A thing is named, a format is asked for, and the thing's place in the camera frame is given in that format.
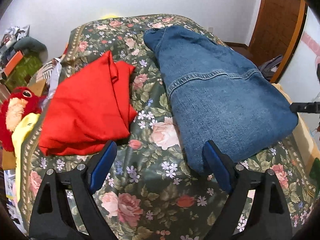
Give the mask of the red plush parrot toy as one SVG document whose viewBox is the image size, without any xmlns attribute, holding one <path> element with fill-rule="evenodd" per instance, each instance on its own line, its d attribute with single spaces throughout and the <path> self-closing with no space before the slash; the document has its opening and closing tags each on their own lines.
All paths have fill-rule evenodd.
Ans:
<svg viewBox="0 0 320 240">
<path fill-rule="evenodd" d="M 22 119 L 30 114 L 40 114 L 45 96 L 37 96 L 28 87 L 17 87 L 1 105 L 1 142 L 8 152 L 14 151 L 12 134 Z"/>
</svg>

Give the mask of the cluttered pile on cabinet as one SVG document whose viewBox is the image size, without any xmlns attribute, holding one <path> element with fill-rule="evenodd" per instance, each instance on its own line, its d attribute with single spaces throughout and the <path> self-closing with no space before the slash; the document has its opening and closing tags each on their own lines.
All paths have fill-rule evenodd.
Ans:
<svg viewBox="0 0 320 240">
<path fill-rule="evenodd" d="M 40 41 L 29 36 L 30 25 L 19 27 L 13 25 L 4 31 L 1 39 L 1 73 L 17 53 L 42 53 L 47 47 Z"/>
</svg>

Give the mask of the brown wooden door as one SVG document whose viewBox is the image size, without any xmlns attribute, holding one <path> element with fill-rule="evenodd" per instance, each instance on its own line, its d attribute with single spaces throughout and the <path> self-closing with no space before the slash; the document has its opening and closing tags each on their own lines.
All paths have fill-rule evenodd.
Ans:
<svg viewBox="0 0 320 240">
<path fill-rule="evenodd" d="M 298 21 L 300 0 L 261 0 L 257 23 L 249 44 L 256 66 L 284 55 Z"/>
</svg>

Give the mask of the yellow curved headboard tube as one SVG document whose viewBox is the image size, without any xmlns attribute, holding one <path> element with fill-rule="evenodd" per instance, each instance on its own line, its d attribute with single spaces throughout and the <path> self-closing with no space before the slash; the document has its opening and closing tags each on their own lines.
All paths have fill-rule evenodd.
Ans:
<svg viewBox="0 0 320 240">
<path fill-rule="evenodd" d="M 115 15 L 115 14 L 107 14 L 107 15 L 102 16 L 100 19 L 106 20 L 106 19 L 111 19 L 111 18 L 119 18 L 119 16 Z"/>
</svg>

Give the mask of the red folded garment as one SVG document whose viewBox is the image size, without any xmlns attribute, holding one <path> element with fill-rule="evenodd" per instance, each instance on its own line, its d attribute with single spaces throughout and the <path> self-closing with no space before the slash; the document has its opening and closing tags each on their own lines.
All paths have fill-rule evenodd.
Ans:
<svg viewBox="0 0 320 240">
<path fill-rule="evenodd" d="M 42 123 L 39 149 L 46 155 L 89 155 L 109 140 L 130 135 L 137 112 L 130 103 L 134 66 L 110 51 L 61 82 Z"/>
</svg>

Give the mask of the yellow garment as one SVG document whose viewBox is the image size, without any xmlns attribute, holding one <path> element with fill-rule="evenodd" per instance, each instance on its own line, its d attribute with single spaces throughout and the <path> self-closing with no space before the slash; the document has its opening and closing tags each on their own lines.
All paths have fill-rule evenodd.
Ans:
<svg viewBox="0 0 320 240">
<path fill-rule="evenodd" d="M 35 113 L 30 113 L 26 115 L 16 126 L 11 136 L 12 143 L 14 146 L 15 157 L 16 157 L 16 168 L 15 168 L 16 202 L 20 200 L 22 144 L 26 139 L 26 137 L 33 130 L 39 117 L 40 117 L 40 114 L 35 114 Z"/>
</svg>

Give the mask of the wooden wardrobe with sliding door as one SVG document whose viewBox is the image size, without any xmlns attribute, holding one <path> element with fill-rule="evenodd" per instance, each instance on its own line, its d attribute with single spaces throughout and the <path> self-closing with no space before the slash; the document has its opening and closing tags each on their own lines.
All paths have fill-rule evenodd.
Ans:
<svg viewBox="0 0 320 240">
<path fill-rule="evenodd" d="M 319 101 L 318 65 L 319 19 L 308 8 L 297 48 L 275 86 L 289 102 Z"/>
</svg>

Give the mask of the orange box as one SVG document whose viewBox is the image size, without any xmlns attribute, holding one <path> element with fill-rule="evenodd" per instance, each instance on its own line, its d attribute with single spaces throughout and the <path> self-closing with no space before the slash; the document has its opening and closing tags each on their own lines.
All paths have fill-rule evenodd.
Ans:
<svg viewBox="0 0 320 240">
<path fill-rule="evenodd" d="M 21 51 L 16 52 L 16 54 L 11 58 L 6 67 L 4 68 L 4 74 L 6 77 L 10 75 L 10 73 L 14 70 L 14 68 L 18 65 L 18 63 L 23 59 L 23 54 Z"/>
</svg>

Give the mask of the green cloth covered cabinet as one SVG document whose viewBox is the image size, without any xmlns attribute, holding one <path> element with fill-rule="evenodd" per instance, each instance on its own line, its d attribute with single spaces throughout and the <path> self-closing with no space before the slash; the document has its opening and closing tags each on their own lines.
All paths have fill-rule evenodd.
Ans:
<svg viewBox="0 0 320 240">
<path fill-rule="evenodd" d="M 32 76 L 42 67 L 42 61 L 39 55 L 31 53 L 25 55 L 13 71 L 9 74 L 9 77 L 2 83 L 7 89 L 12 92 L 16 87 L 27 87 Z"/>
</svg>

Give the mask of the floral green bedspread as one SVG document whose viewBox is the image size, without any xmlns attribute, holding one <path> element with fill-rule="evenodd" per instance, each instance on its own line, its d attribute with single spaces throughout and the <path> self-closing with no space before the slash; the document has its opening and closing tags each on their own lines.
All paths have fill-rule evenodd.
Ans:
<svg viewBox="0 0 320 240">
<path fill-rule="evenodd" d="M 129 142 L 118 154 L 102 188 L 94 195 L 102 216 L 119 239 L 203 239 L 220 214 L 227 194 L 215 178 L 191 175 L 177 142 L 161 74 L 144 45 L 144 31 L 182 25 L 226 46 L 193 20 L 171 14 L 111 18 L 85 23 L 71 32 L 60 81 L 111 50 L 114 61 L 136 67 L 131 76 L 131 102 L 138 116 Z M 38 147 L 44 110 L 21 149 L 18 207 L 29 232 L 34 200 L 47 169 L 72 170 L 89 156 L 46 157 Z M 307 220 L 317 201 L 316 182 L 309 178 L 293 135 L 243 161 L 249 170 L 272 168 L 283 188 L 293 233 Z M 117 205 L 133 213 L 133 225 Z"/>
</svg>

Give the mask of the grey bag on floor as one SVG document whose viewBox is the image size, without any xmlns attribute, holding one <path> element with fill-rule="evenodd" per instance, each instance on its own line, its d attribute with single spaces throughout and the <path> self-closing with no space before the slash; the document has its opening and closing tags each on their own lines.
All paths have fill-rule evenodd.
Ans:
<svg viewBox="0 0 320 240">
<path fill-rule="evenodd" d="M 283 60 L 283 55 L 278 55 L 269 61 L 264 62 L 262 65 L 258 66 L 259 71 L 262 73 L 263 77 L 267 81 L 271 81 L 272 77 L 278 70 L 279 65 Z"/>
</svg>

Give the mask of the blue denim jacket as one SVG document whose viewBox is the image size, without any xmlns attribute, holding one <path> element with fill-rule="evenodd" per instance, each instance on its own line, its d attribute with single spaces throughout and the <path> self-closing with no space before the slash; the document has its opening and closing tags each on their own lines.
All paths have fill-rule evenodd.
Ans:
<svg viewBox="0 0 320 240">
<path fill-rule="evenodd" d="M 211 140 L 243 161 L 289 136 L 298 124 L 283 94 L 231 48 L 179 25 L 150 29 L 145 45 L 159 65 L 189 167 L 210 174 Z"/>
</svg>

